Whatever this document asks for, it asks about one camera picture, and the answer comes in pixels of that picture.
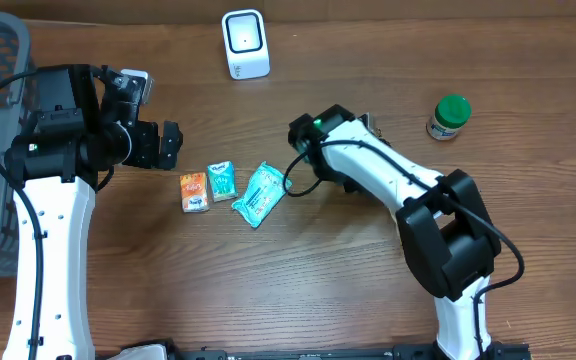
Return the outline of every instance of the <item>wooden table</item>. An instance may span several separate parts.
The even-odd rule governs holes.
[[[182,214],[178,177],[232,160],[241,192],[262,161],[295,157],[288,123],[339,103],[371,112],[411,160],[461,168],[524,254],[488,326],[535,359],[576,359],[576,18],[268,24],[269,77],[232,81],[219,26],[33,28],[40,65],[151,72],[141,118],[184,133],[176,171],[121,168],[97,197],[88,314],[98,351],[171,336],[184,349],[336,349],[433,341],[432,297],[408,271],[388,212],[323,184],[253,230],[230,202]],[[450,93],[472,103],[454,141],[426,134]],[[313,180],[300,166],[294,189]],[[494,280],[512,275],[504,249]],[[0,356],[15,281],[0,279]]]

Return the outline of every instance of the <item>candy package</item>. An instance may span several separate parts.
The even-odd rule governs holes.
[[[239,211],[253,228],[257,228],[286,193],[283,179],[284,175],[279,170],[266,165],[264,161],[252,174],[246,193],[232,203],[232,208]],[[287,179],[286,187],[290,186],[292,182]]]
[[[237,197],[235,188],[235,167],[230,161],[208,165],[208,180],[212,189],[212,199],[217,202]]]
[[[181,206],[184,212],[200,212],[210,208],[206,190],[206,173],[179,177],[181,184]]]

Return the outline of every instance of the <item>blue wrapper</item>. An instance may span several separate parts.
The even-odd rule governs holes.
[[[259,227],[270,211],[286,193],[283,188],[284,174],[266,162],[252,174],[248,182],[246,193],[232,203],[232,208],[239,211],[241,216],[253,228]],[[290,189],[292,182],[286,180],[286,187]]]

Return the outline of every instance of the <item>black bracket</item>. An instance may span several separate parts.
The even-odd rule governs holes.
[[[44,337],[40,336],[39,340],[28,339],[28,346],[33,346],[33,345],[43,346],[44,345]]]
[[[132,140],[130,157],[123,164],[142,169],[171,170],[177,165],[177,153],[183,143],[179,125],[164,121],[164,133],[159,137],[157,123],[136,121],[127,128]]]
[[[438,185],[418,199],[407,199],[396,212],[406,263],[431,295],[456,301],[462,291],[494,270],[501,252],[499,238],[470,217],[451,208],[450,197],[491,222],[474,180],[461,170],[439,177]],[[455,220],[439,229],[434,214],[455,213]]]
[[[381,130],[375,126],[375,119],[370,114],[364,114],[356,117],[353,113],[346,110],[341,105],[335,104],[316,117],[310,114],[303,114],[290,123],[288,131],[288,143],[297,152],[302,153],[308,148],[316,148],[328,137],[328,133],[345,121],[361,121],[373,135],[381,142],[390,146],[390,143],[381,137]],[[332,181],[336,184],[343,185],[347,193],[364,189],[353,179],[345,174],[334,171],[323,156],[321,150],[314,151],[304,158],[304,161],[312,166],[313,172],[322,181]]]
[[[227,360],[223,350],[182,351],[178,360]]]
[[[393,360],[449,360],[437,343],[429,345],[396,345],[392,349]],[[490,344],[480,360],[530,360],[528,345]]]

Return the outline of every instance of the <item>printed label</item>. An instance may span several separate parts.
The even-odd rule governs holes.
[[[431,116],[428,122],[426,123],[426,131],[428,131],[428,134],[430,134],[430,136],[434,137],[437,140],[452,139],[453,137],[455,137],[455,135],[457,135],[460,129],[461,128],[450,129],[441,125],[434,115]]]
[[[196,173],[180,177],[181,203],[184,211],[208,210],[206,174]]]
[[[228,169],[228,165],[229,163],[226,161],[219,164],[210,165],[208,168],[215,174],[221,174],[222,172],[226,171],[226,169]]]

